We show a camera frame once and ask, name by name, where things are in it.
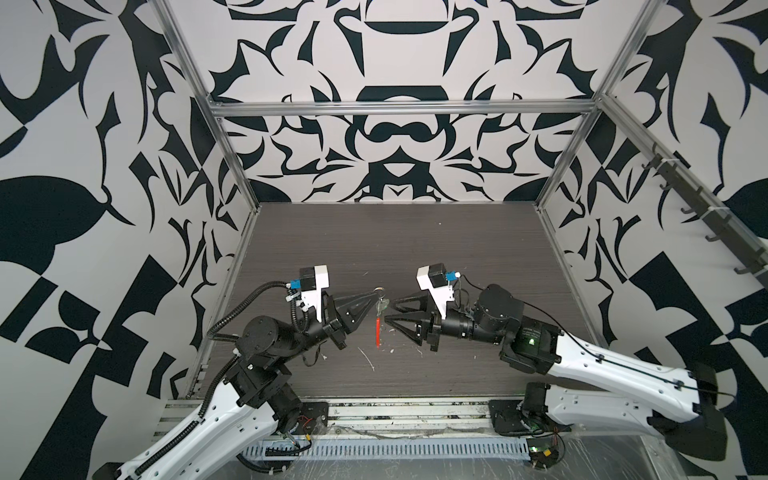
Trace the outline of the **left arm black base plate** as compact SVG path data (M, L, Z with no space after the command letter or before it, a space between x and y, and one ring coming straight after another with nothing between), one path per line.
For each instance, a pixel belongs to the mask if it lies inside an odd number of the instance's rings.
M310 401L302 404L297 424L293 433L312 435L316 430L327 425L329 403L325 401Z

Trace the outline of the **red key tag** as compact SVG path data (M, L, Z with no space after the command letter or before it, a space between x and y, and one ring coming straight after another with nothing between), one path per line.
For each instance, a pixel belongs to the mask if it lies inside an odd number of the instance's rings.
M377 348L381 348L381 316L377 316L375 322L375 345Z

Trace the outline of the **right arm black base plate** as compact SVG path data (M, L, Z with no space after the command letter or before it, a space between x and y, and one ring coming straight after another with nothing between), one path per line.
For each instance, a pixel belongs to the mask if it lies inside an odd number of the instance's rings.
M527 436L541 432L535 422L524 416L520 404L521 400L493 399L488 402L495 433L501 436Z

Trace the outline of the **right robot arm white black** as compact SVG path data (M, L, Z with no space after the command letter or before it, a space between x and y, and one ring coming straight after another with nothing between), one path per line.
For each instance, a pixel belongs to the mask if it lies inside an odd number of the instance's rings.
M451 306L450 286L398 299L386 324L432 351L444 337L499 347L499 358L526 374L549 375L594 387L568 391L531 383L526 416L568 426L600 423L660 436L673 450L708 461L726 457L728 433L717 401L723 396L713 368L667 367L628 357L568 333L555 322L525 315L526 303L497 284L464 309Z

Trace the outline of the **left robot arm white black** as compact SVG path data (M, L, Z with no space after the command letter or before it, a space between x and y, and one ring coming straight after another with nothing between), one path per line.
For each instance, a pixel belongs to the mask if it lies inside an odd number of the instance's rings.
M269 447L262 460L250 460L245 452L274 434L289 436L300 425L303 403L288 383L288 362L326 341L345 348L347 336L383 297L380 288L342 297L324 293L315 319L304 326L266 315L253 318L200 405L146 451L104 464L93 478L206 479L232 460L262 475L286 472L311 448L310 439L288 450Z

